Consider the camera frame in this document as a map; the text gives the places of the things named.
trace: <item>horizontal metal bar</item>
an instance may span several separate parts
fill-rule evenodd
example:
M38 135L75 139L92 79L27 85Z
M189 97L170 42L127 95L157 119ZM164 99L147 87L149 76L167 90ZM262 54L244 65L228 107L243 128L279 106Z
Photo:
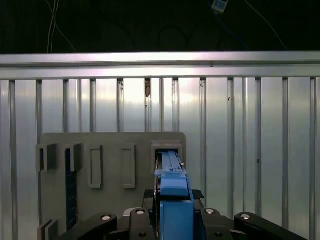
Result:
M0 68L0 80L159 77L317 77L320 64Z
M320 51L139 52L0 55L0 67L162 64L318 64Z

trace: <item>dark ceiling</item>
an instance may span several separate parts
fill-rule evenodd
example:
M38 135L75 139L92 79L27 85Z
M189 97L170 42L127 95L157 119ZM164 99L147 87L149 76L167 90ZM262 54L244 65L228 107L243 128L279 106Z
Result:
M282 51L271 28L244 0L229 0L219 18L207 0L59 0L53 53ZM320 50L316 0L247 0L274 27L288 51ZM46 0L0 0L0 53L47 52L52 14Z

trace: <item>blue connector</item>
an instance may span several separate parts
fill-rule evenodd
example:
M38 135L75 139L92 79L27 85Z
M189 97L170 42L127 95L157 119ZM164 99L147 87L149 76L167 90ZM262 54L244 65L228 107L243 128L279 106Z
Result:
M160 239L193 240L195 200L189 176L181 166L179 155L163 151L160 178Z

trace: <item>rectangular holder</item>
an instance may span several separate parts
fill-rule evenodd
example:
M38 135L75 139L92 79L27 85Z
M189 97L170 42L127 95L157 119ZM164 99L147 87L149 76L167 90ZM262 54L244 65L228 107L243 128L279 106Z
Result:
M183 155L183 146L179 140L155 140L151 142L151 173L154 174L156 170L156 152L160 150L174 150L178 151L180 160L186 164Z
M57 169L57 145L40 144L36 146L36 171L48 172Z
M136 145L124 144L121 148L122 186L125 189L136 187Z
M45 240L55 240L58 237L58 221L53 221L44 229Z
M81 143L65 145L65 151L70 149L70 171L72 173L81 169L81 147Z
M89 145L87 147L87 171L88 186L91 189L100 189L102 187L102 164L103 147L102 145Z

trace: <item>gray plastic mount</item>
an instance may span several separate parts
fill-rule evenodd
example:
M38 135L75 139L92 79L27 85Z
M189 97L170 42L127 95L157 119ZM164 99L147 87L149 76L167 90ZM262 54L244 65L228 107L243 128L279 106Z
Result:
M68 176L76 175L76 217L83 221L103 212L121 217L126 209L141 207L145 190L154 188L155 153L165 149L178 151L185 163L186 136L181 132L44 134L36 147L42 219L38 239L54 239L67 230L67 150Z

